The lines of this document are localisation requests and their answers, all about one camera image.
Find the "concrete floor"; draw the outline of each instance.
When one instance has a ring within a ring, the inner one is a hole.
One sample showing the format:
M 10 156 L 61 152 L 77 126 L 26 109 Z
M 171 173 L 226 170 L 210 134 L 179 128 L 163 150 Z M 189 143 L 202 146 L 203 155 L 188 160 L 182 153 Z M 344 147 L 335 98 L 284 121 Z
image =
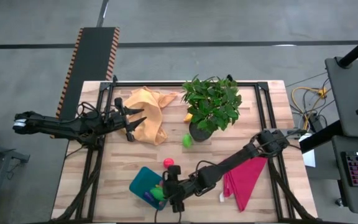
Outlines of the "concrete floor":
M 0 0 L 0 44 L 73 43 L 80 27 L 96 25 L 101 3 Z M 358 0 L 110 0 L 104 26 L 119 26 L 120 42 L 358 40 Z M 325 58 L 344 55 L 353 47 L 119 49 L 114 73 L 120 80 L 184 80 L 195 74 L 207 78 L 230 73 L 238 80 L 290 84 L 324 72 Z M 0 223 L 50 217 L 67 141 L 14 134 L 12 120 L 15 113 L 27 110 L 53 116 L 71 53 L 0 50 L 0 145 L 31 154 L 30 162 L 4 184 Z M 287 92 L 297 86 L 320 87 L 326 77 L 293 85 Z M 328 123 L 338 119 L 334 104 L 322 114 Z M 310 182 L 320 218 L 358 223 L 358 214 L 335 206 L 336 181 Z

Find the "wooden tabletop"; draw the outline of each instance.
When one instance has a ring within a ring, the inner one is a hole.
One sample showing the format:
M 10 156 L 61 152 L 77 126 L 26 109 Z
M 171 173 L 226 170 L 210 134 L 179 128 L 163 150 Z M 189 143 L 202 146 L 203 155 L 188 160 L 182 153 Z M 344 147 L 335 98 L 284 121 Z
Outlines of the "wooden tabletop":
M 278 128 L 293 128 L 292 114 L 283 81 L 267 81 L 270 88 L 274 115 Z M 81 101 L 96 105 L 100 82 L 84 82 Z M 121 97 L 124 101 L 130 97 L 131 90 L 138 87 L 115 88 L 113 98 Z M 180 87 L 159 87 L 152 90 L 170 93 L 181 92 Z M 194 143 L 186 149 L 181 143 L 184 134 L 188 133 L 188 123 L 183 122 L 187 105 L 181 102 L 182 93 L 162 110 L 162 127 L 168 139 L 159 146 L 142 142 L 127 142 L 120 131 L 109 133 L 104 147 L 102 170 L 99 179 L 98 196 L 94 211 L 94 222 L 153 222 L 155 209 L 129 191 L 129 185 L 143 166 L 161 174 L 164 171 L 162 162 L 171 157 L 175 164 L 181 166 L 180 179 L 186 179 L 194 172 L 200 160 L 221 162 L 226 157 L 242 149 L 249 139 L 260 131 L 260 121 L 252 87 L 239 87 L 242 95 L 239 120 L 225 131 L 216 131 L 205 142 Z M 266 119 L 267 107 L 264 101 Z M 78 149 L 77 142 L 70 142 L 67 153 Z M 78 193 L 85 164 L 86 150 L 82 149 L 71 155 L 64 163 L 60 185 L 57 192 L 52 218 L 56 218 L 69 206 Z M 317 216 L 311 194 L 308 176 L 299 149 L 287 147 L 283 152 L 285 167 L 291 191 L 313 216 Z M 201 197 L 190 197 L 184 201 L 185 212 L 181 220 L 188 222 L 274 222 L 277 221 L 273 203 L 272 186 L 267 166 L 263 169 L 252 192 L 245 211 L 239 212 L 234 197 L 219 202 L 223 191 L 220 181 L 215 189 Z M 280 194 L 284 217 L 288 217 L 285 199 Z M 85 200 L 84 213 L 88 210 Z M 167 205 L 158 213 L 157 222 L 177 222 L 178 213 L 172 213 Z

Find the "yellow cloth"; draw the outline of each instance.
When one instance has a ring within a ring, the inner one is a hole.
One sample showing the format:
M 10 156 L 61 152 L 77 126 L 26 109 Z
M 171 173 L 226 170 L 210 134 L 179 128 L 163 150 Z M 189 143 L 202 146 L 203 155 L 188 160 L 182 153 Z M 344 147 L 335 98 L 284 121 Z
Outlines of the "yellow cloth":
M 162 94 L 152 91 L 146 86 L 133 90 L 132 96 L 124 102 L 124 105 L 133 109 L 144 109 L 143 112 L 128 117 L 129 122 L 147 117 L 133 133 L 138 141 L 159 145 L 167 138 L 167 134 L 161 127 L 161 108 L 166 107 L 178 93 Z

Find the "pink cloth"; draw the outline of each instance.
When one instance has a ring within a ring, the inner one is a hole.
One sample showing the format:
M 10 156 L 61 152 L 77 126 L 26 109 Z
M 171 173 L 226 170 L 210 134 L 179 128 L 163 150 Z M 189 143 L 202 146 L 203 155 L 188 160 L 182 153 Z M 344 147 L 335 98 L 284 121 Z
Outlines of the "pink cloth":
M 223 176 L 223 195 L 228 197 L 234 193 L 240 212 L 246 209 L 266 161 L 261 157 L 249 159 Z

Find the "pink ball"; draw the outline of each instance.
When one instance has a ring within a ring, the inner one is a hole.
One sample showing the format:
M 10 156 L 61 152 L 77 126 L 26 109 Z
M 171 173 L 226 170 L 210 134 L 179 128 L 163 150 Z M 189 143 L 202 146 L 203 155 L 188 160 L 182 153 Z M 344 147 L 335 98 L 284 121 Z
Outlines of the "pink ball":
M 169 166 L 172 166 L 172 165 L 174 165 L 173 159 L 171 159 L 171 158 L 166 158 L 166 159 L 164 159 L 164 167 L 165 167 L 166 169 L 168 169 L 168 167 L 169 167 Z

